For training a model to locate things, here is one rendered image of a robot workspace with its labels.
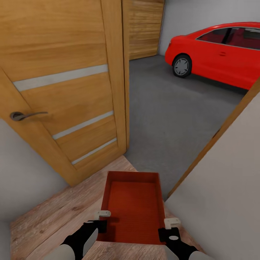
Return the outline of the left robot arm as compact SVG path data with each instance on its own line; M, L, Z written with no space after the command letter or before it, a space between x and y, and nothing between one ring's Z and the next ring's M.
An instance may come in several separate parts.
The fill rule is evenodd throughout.
M82 260L95 243L99 233L106 233L107 220L99 217L110 217L108 210L96 210L93 221L86 221L73 235L69 235L64 242L43 257L41 260Z

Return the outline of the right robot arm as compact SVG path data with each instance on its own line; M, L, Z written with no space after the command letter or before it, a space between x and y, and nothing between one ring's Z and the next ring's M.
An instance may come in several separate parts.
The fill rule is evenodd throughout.
M165 218L164 223L165 228L158 229L158 232L160 242L166 242L165 253L168 260L217 260L180 240L179 229L171 227L181 223L179 218Z

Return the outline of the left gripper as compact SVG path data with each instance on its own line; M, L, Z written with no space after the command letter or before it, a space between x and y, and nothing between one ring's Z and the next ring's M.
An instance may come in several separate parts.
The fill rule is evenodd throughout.
M107 231L107 220L96 220L96 223L99 226L99 231L98 233L106 233Z

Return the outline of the storage box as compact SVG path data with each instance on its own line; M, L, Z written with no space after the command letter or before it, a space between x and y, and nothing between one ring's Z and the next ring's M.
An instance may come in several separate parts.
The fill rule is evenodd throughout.
M111 212L106 233L96 241L165 245L158 229L165 228L159 173L109 171L101 210Z

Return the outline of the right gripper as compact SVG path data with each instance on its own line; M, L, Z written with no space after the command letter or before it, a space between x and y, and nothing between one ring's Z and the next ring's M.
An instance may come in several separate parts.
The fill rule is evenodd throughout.
M166 236L169 233L176 234L180 238L179 229L177 227L172 227L172 229L158 229L160 242L166 242Z

